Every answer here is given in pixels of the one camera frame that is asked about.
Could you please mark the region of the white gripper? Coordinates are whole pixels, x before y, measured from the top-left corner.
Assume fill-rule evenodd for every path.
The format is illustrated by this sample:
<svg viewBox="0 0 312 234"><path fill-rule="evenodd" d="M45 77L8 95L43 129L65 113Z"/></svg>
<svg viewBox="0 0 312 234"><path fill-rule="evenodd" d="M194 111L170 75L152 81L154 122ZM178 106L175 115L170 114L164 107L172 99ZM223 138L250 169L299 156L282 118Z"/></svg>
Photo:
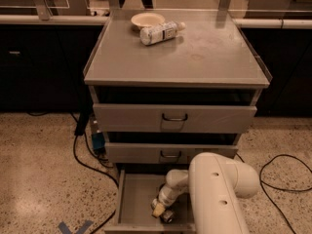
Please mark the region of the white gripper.
<svg viewBox="0 0 312 234"><path fill-rule="evenodd" d="M166 208L170 207L182 194L182 189L180 187L170 187L164 184L158 194L158 202L153 206L152 215L154 217L159 217L164 213Z"/></svg>

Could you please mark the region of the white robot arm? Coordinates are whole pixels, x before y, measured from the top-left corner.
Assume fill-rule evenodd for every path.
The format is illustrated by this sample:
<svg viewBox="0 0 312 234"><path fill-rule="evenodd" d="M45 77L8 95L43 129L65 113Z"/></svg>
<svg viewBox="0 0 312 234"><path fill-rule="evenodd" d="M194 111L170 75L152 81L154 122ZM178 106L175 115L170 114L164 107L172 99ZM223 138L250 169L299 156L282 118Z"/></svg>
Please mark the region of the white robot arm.
<svg viewBox="0 0 312 234"><path fill-rule="evenodd" d="M250 165L214 153L196 155L186 170L173 169L152 201L152 215L160 217L188 193L197 234L250 234L240 198L251 198L260 187Z"/></svg>

